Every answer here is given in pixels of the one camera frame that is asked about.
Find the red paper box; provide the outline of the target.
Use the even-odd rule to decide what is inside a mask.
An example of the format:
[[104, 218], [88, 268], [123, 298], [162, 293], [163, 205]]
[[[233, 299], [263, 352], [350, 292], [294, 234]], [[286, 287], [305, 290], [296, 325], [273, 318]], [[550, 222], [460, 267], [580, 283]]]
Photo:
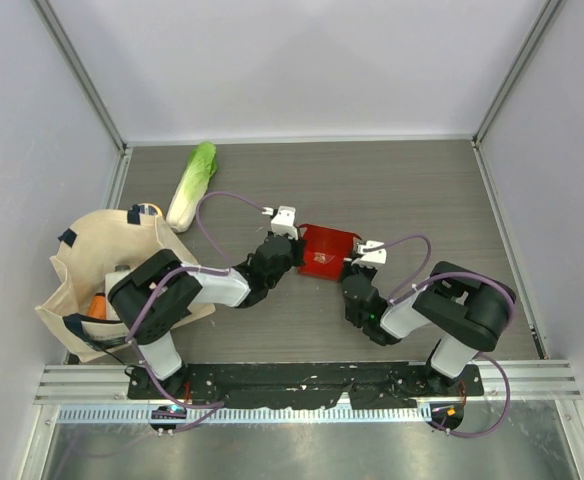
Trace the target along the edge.
[[361, 237], [353, 232], [304, 223], [299, 226], [305, 241], [300, 275], [338, 281], [346, 258]]

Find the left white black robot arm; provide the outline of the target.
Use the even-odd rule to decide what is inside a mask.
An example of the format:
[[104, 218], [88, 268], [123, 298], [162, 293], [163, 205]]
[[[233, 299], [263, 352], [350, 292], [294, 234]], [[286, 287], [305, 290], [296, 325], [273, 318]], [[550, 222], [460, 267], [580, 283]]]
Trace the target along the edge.
[[284, 274], [304, 264], [305, 245], [303, 239], [270, 232], [255, 252], [228, 269], [183, 262], [163, 249], [111, 286], [108, 302], [128, 328], [126, 342], [138, 355], [144, 382], [162, 398], [177, 397], [187, 382], [187, 367], [176, 351], [173, 326], [200, 305], [256, 305]]

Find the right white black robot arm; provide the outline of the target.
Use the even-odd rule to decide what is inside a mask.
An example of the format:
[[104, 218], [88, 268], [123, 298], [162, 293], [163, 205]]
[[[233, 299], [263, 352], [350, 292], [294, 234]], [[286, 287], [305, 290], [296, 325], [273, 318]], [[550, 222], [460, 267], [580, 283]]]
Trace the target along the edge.
[[444, 395], [455, 388], [466, 365], [493, 351], [511, 322], [515, 292], [507, 285], [446, 261], [403, 297], [390, 300], [373, 285], [376, 269], [348, 266], [341, 275], [345, 318], [372, 342], [394, 345], [432, 324], [445, 335], [429, 355], [423, 380]]

